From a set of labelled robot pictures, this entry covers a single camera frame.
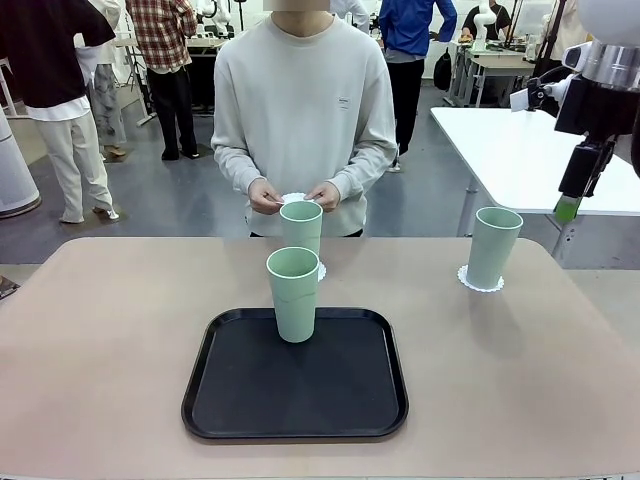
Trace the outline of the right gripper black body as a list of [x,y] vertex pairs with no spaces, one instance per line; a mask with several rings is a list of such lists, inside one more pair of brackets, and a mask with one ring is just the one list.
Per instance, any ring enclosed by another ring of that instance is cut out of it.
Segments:
[[609,88],[577,75],[569,83],[555,130],[590,138],[630,135],[638,106],[638,91]]

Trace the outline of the person's left hand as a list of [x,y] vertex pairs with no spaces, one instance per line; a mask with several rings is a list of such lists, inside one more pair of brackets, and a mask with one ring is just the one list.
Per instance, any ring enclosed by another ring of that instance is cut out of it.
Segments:
[[339,205],[341,195],[333,183],[323,182],[307,193],[305,199],[319,205],[324,212],[332,212]]

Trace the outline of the person's right hand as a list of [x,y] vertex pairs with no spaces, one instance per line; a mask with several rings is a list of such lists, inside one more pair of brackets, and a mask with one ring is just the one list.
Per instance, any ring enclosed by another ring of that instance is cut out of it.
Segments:
[[257,178],[248,188],[251,208],[263,215],[276,214],[283,205],[282,196],[264,178]]

